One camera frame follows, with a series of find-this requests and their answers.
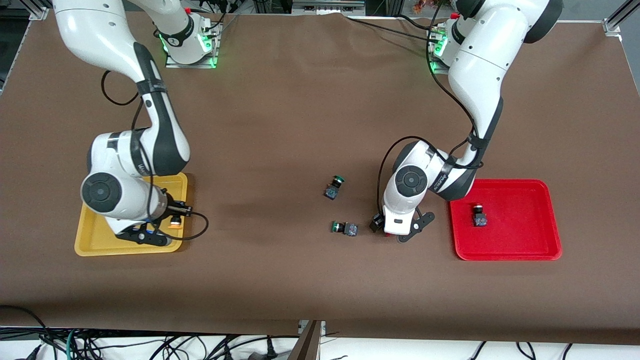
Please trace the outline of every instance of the yellow tray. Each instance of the yellow tray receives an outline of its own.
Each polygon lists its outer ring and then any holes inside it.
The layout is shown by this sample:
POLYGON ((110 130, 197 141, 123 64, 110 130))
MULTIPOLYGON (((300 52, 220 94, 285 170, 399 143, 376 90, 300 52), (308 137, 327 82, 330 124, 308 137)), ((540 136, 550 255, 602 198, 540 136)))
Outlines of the yellow tray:
MULTIPOLYGON (((182 172, 172 176, 154 176, 154 185, 166 188, 174 200, 187 201, 187 176, 182 172)), ((160 225, 165 233, 182 237, 183 229, 169 229, 168 221, 160 225)), ((173 240, 167 246, 139 245, 133 241, 121 240, 115 237, 113 231, 107 225, 102 215, 91 211, 86 205, 82 205, 80 222, 76 233, 74 249, 80 256, 105 256, 128 254, 152 254, 159 252, 174 252, 182 245, 182 241, 173 240)))

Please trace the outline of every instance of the white floor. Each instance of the white floor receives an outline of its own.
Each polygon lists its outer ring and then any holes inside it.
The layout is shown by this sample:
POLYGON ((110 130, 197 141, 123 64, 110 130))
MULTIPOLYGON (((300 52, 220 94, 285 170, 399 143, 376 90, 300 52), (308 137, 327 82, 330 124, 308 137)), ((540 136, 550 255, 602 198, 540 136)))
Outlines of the white floor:
MULTIPOLYGON (((240 341, 261 336, 242 336, 231 342, 230 345, 240 341)), ((223 336, 201 337, 207 348, 211 350, 223 336)), ((139 345, 128 348, 109 348, 102 351, 105 360, 149 360, 155 349, 164 338, 112 338, 98 340, 98 346, 126 345, 157 340, 155 343, 139 345)), ((276 352, 281 354, 280 359, 286 359, 296 339, 274 339, 273 346, 276 352)), ((14 360, 24 359, 38 346, 39 340, 10 340, 0 341, 0 359, 14 360)), ((394 339, 355 339, 355 338, 323 338, 320 346, 319 360, 336 360, 344 357, 345 360, 396 360, 396 359, 424 359, 424 360, 469 360, 473 356, 479 341, 436 341, 436 340, 394 340, 394 339)), ((533 343, 536 352, 536 360, 561 360, 566 346, 563 343, 533 343)), ((528 351, 525 343, 523 349, 528 351)), ((183 347, 191 360, 204 357, 204 348, 196 339, 186 343, 183 347)), ((253 352, 266 353, 266 342, 257 341, 252 344, 232 350, 235 360, 247 359, 253 352)), ((66 355, 58 351, 61 360, 66 355)), ((37 360, 53 360, 51 347, 43 346, 37 360)), ((488 342, 482 349, 478 360, 527 360, 516 348, 515 343, 488 342)), ((640 359, 640 346, 626 345, 574 345, 567 354, 566 360, 638 360, 640 359)))

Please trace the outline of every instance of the teal cable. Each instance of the teal cable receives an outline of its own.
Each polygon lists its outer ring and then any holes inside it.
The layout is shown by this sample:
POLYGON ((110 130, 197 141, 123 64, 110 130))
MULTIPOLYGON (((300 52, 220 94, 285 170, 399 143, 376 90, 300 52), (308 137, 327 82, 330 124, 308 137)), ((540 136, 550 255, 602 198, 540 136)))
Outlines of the teal cable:
POLYGON ((71 360, 71 339, 74 337, 75 329, 72 329, 67 336, 67 360, 71 360))

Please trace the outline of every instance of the brown tabletop surface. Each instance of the brown tabletop surface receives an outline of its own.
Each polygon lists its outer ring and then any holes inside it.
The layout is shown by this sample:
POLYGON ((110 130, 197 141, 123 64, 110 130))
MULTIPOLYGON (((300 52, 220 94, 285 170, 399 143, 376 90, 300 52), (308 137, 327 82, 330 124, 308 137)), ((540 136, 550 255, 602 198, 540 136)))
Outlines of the brown tabletop surface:
MULTIPOLYGON (((128 16, 164 63, 151 21, 128 16)), ((0 303, 60 327, 291 334, 315 318, 341 336, 640 343, 640 99, 601 25, 558 24, 522 47, 478 172, 546 182, 563 245, 547 262, 460 260, 433 194, 421 208, 436 220, 409 243, 368 230, 389 145, 420 135, 450 149, 469 124, 423 41, 341 15, 240 16, 217 69, 163 67, 211 227, 172 254, 79 257, 86 152, 136 107, 103 98, 103 71, 64 47, 52 14, 32 23, 0 97, 0 303), (346 183, 330 201, 335 174, 346 183), (359 235, 332 234, 332 220, 359 235)), ((118 74, 107 89, 135 92, 118 74)))

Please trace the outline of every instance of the white robotic arm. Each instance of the white robotic arm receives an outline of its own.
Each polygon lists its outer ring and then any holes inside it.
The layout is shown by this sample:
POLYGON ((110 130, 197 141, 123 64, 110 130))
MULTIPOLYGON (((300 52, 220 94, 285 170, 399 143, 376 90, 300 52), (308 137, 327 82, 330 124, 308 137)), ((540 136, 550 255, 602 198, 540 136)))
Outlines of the white robotic arm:
POLYGON ((463 17, 445 23, 446 36, 433 50, 450 67, 449 84, 471 114, 475 131, 460 159, 423 141, 401 151, 383 198, 386 233, 410 233, 427 190, 445 200, 466 196, 502 112, 504 75, 522 43, 542 38, 562 10, 560 0, 457 0, 453 5, 463 17))
MULTIPOLYGON (((171 23, 187 17, 182 8, 174 9, 173 15, 158 15, 167 3, 157 2, 156 21, 166 17, 165 22, 171 23)), ((190 157, 189 144, 156 63, 131 35, 120 0, 54 0, 54 11, 69 50, 87 63, 131 78, 151 120, 145 129, 96 137, 87 155, 89 174, 81 187, 82 199, 91 210, 105 216, 117 237, 135 234, 143 237, 138 238, 142 242, 167 245, 170 240, 164 236, 150 239, 134 228, 147 222, 157 225, 175 215, 169 208, 181 207, 157 186, 150 191, 142 177, 175 175, 190 157)))

